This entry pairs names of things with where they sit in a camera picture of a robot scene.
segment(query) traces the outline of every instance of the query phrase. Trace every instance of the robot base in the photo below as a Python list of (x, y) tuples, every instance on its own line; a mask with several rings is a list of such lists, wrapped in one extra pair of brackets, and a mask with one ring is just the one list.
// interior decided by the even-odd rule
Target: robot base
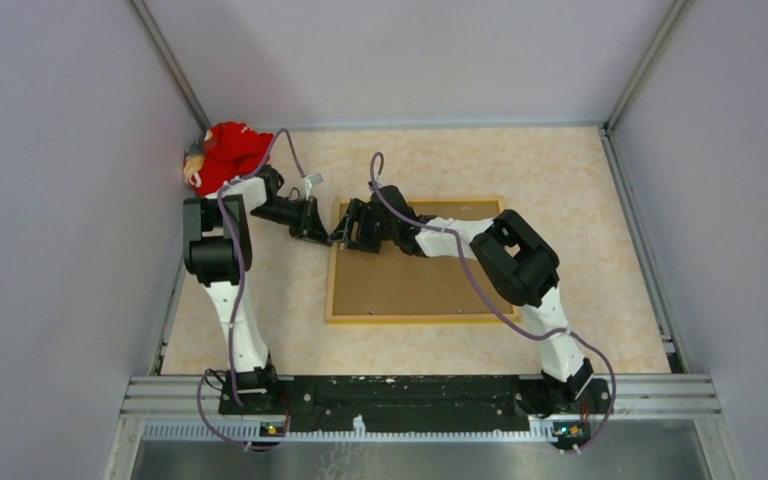
[[(308, 376), (279, 378), (271, 364), (260, 376), (239, 374), (238, 383), (259, 388), (231, 397), (225, 382), (223, 415), (289, 414), (294, 432), (352, 431), (359, 415), (369, 432), (516, 432), (529, 430), (529, 416), (604, 414), (608, 384), (593, 379), (578, 400), (552, 393), (539, 377), (517, 375)], [(586, 423), (555, 422), (558, 442), (569, 449), (590, 436)]]

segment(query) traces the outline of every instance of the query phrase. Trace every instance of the red cloth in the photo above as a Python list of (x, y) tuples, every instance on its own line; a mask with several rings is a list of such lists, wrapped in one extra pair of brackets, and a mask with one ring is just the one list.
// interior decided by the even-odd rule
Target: red cloth
[(201, 186), (194, 187), (201, 197), (219, 190), (226, 180), (253, 172), (274, 136), (236, 122), (219, 123), (210, 132), (213, 136), (204, 142), (204, 166), (198, 172)]

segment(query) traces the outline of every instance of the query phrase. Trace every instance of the cork board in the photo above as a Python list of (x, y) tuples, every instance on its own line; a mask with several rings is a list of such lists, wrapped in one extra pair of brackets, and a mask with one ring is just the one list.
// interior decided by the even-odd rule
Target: cork board
[[(501, 197), (408, 199), (418, 214), (460, 220), (482, 220), (504, 208)], [(342, 218), (348, 199), (335, 202), (335, 219)], [(494, 304), (518, 322), (516, 307), (503, 300), (481, 265), (468, 260), (479, 284)], [(496, 323), (454, 257), (421, 258), (402, 253), (384, 242), (378, 254), (331, 250), (325, 322), (329, 324), (464, 324)]]

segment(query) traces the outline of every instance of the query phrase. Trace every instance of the white wall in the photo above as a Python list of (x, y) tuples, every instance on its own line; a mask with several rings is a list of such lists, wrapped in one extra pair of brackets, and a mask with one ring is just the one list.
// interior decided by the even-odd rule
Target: white wall
[(696, 2), (618, 139), (685, 353), (768, 478), (768, 2)]
[(669, 0), (149, 0), (214, 122), (596, 123)]
[(195, 134), (126, 2), (0, 1), (0, 479), (101, 476)]

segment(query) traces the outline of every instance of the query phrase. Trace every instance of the cable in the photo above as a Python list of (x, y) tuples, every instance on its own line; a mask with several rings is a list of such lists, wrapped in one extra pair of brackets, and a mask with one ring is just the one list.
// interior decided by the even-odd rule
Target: cable
[[(225, 193), (230, 189), (233, 185), (236, 185), (240, 182), (243, 182), (245, 180), (248, 180), (249, 178), (254, 177), (255, 175), (260, 172), (260, 169), (263, 168), (263, 166), (266, 164), (266, 161), (269, 159), (269, 154), (272, 153), (272, 148), (275, 146), (275, 141), (278, 140), (278, 137), (281, 136), (281, 134), (284, 134), (287, 136), (287, 142), (290, 144), (290, 151), (293, 154), (293, 161), (296, 164), (296, 168), (299, 171), (299, 175), (302, 177), (305, 176), (304, 169), (302, 168), (301, 162), (299, 162), (299, 157), (296, 155), (296, 148), (293, 146), (293, 139), (290, 137), (290, 132), (287, 131), (286, 128), (281, 128), (277, 132), (275, 132), (275, 135), (272, 137), (272, 140), (270, 140), (269, 145), (266, 147), (266, 152), (263, 154), (263, 158), (260, 159), (260, 162), (257, 164), (257, 167), (255, 169), (247, 174), (243, 175), (242, 177), (238, 177), (222, 187), (219, 188), (216, 192), (216, 203), (219, 205), (219, 211), (222, 213), (222, 222), (225, 225), (232, 225), (232, 218), (231, 214), (228, 212), (228, 209), (225, 206)], [(246, 266), (245, 266), (245, 259), (243, 258), (243, 251), (240, 247), (240, 237), (233, 228), (228, 229), (231, 233), (231, 243), (233, 243), (234, 246), (234, 254), (237, 256), (237, 267), (240, 271), (240, 288), (237, 291), (237, 296), (234, 298), (234, 306), (231, 309), (231, 319), (228, 321), (228, 366), (229, 366), (229, 376), (231, 377), (231, 394), (234, 398), (234, 401), (239, 405), (240, 407), (243, 407), (243, 401), (240, 399), (240, 394), (238, 392), (237, 388), (237, 370), (234, 368), (234, 322), (237, 320), (237, 312), (240, 309), (240, 302), (243, 298), (243, 290), (245, 289), (246, 285)], [(196, 389), (196, 407), (198, 408), (199, 417), (201, 417), (202, 422), (204, 422), (204, 425), (207, 427), (208, 430), (210, 430), (211, 433), (216, 435), (222, 440), (225, 440), (226, 442), (232, 443), (234, 445), (240, 445), (245, 447), (246, 450), (253, 450), (253, 451), (267, 451), (272, 448), (274, 448), (274, 445), (271, 447), (256, 447), (252, 445), (252, 442), (241, 442), (239, 440), (234, 440), (233, 438), (230, 438), (226, 435), (223, 435), (219, 430), (213, 427), (213, 425), (210, 424), (210, 422), (207, 419), (207, 415), (204, 412), (204, 407), (201, 404), (201, 390), (204, 386), (205, 382), (207, 382), (208, 375), (211, 375), (212, 373), (216, 373), (213, 369), (207, 369), (204, 371), (204, 373), (201, 376), (201, 379), (199, 379), (198, 388)]]
[(475, 278), (475, 275), (472, 273), (472, 270), (469, 268), (469, 264), (467, 264), (466, 256), (464, 255), (464, 249), (463, 244), (461, 242), (461, 236), (458, 234), (457, 231), (452, 230), (451, 228), (445, 228), (445, 227), (435, 227), (431, 225), (426, 225), (424, 223), (419, 223), (417, 221), (411, 220), (410, 218), (406, 217), (405, 215), (402, 215), (398, 210), (396, 210), (392, 205), (390, 205), (390, 202), (387, 201), (387, 199), (384, 198), (383, 195), (381, 195), (381, 190), (378, 187), (378, 182), (376, 181), (375, 177), (375, 161), (376, 159), (381, 160), (381, 165), (378, 167), (378, 175), (381, 175), (381, 172), (384, 170), (384, 154), (381, 152), (375, 152), (375, 154), (372, 155), (372, 160), (369, 162), (369, 185), (372, 188), (375, 195), (378, 197), (378, 200), (381, 201), (381, 203), (387, 208), (387, 210), (390, 211), (396, 218), (399, 220), (406, 222), (408, 225), (413, 225), (414, 227), (426, 229), (426, 230), (432, 230), (435, 232), (443, 232), (448, 233), (455, 237), (455, 244), (458, 247), (458, 259), (460, 260), (461, 267), (463, 268), (464, 274), (466, 274), (466, 278), (469, 281), (470, 285), (472, 285), (472, 288), (475, 290), (475, 293), (478, 294), (478, 296), (481, 298), (481, 301), (484, 302), (484, 304), (487, 306), (487, 308), (490, 309), (491, 312), (493, 312), (496, 317), (505, 323), (505, 325), (512, 328), (515, 332), (519, 333), (525, 338), (528, 338), (529, 340), (534, 341), (543, 341), (548, 340), (552, 336), (556, 334), (562, 334), (567, 333), (569, 336), (571, 336), (575, 341), (583, 345), (588, 350), (592, 351), (596, 355), (599, 356), (599, 358), (602, 359), (603, 362), (605, 362), (605, 366), (608, 367), (608, 373), (611, 377), (611, 399), (608, 403), (608, 410), (605, 413), (605, 416), (602, 418), (602, 421), (599, 422), (599, 426), (596, 427), (596, 431), (593, 432), (593, 435), (590, 437), (589, 440), (587, 440), (581, 447), (577, 447), (574, 450), (568, 450), (567, 452), (575, 452), (575, 453), (581, 453), (584, 452), (586, 449), (588, 449), (593, 442), (599, 437), (599, 435), (602, 433), (602, 427), (605, 426), (605, 423), (608, 421), (608, 417), (611, 416), (611, 413), (614, 410), (614, 401), (616, 400), (617, 396), (617, 377), (614, 373), (614, 368), (611, 366), (611, 362), (608, 361), (608, 357), (605, 356), (604, 353), (602, 353), (601, 350), (594, 347), (593, 345), (586, 342), (583, 338), (581, 338), (577, 333), (573, 332), (572, 330), (569, 330), (567, 328), (555, 328), (552, 330), (549, 330), (548, 332), (542, 334), (542, 335), (535, 335), (510, 319), (508, 319), (504, 314), (502, 314), (501, 311), (496, 307), (496, 305), (493, 304), (493, 302), (490, 300), (490, 297), (487, 296), (487, 294), (484, 292), (484, 290), (481, 288), (481, 286), (478, 284), (478, 280)]

